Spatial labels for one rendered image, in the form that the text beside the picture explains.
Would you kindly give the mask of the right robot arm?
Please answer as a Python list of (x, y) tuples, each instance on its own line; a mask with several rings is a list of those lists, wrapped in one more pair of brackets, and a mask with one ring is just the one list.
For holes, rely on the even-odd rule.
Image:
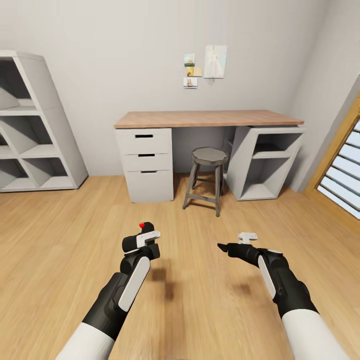
[(352, 360), (311, 301), (306, 284), (297, 279), (283, 253), (256, 248), (256, 233), (242, 232), (239, 243), (218, 243), (229, 257), (260, 268), (271, 298), (277, 304), (293, 360)]

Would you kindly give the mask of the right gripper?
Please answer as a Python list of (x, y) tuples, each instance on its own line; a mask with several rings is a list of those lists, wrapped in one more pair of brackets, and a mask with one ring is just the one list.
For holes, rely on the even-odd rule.
[(228, 243), (222, 244), (218, 243), (218, 247), (225, 253), (228, 253), (229, 257), (240, 258), (249, 263), (247, 254), (249, 249), (256, 248), (252, 244), (242, 244), (242, 243)]

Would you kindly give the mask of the digital camera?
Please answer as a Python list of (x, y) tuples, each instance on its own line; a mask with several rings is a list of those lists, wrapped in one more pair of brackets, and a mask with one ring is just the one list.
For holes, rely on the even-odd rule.
[[(125, 253), (128, 253), (130, 251), (136, 250), (137, 247), (137, 236), (142, 235), (145, 233), (149, 233), (154, 230), (154, 225), (151, 222), (142, 222), (139, 225), (142, 229), (141, 232), (139, 232), (137, 235), (131, 235), (128, 237), (125, 237), (122, 241), (122, 249)], [(150, 240), (145, 242), (147, 246), (153, 245), (155, 243), (155, 240)]]

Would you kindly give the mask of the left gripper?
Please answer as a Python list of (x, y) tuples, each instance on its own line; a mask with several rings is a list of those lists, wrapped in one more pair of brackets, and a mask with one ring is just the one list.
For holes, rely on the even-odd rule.
[(154, 243), (148, 246), (141, 247), (143, 250), (146, 250), (149, 253), (150, 260), (158, 259), (160, 258), (160, 250), (158, 243)]

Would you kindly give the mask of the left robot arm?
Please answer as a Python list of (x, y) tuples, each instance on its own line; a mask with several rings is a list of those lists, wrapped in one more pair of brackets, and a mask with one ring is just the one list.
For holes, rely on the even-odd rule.
[(151, 260), (160, 258), (159, 231), (137, 235), (137, 249), (126, 252), (120, 272), (114, 273), (100, 291), (77, 330), (55, 360), (108, 360), (139, 290), (150, 270)]

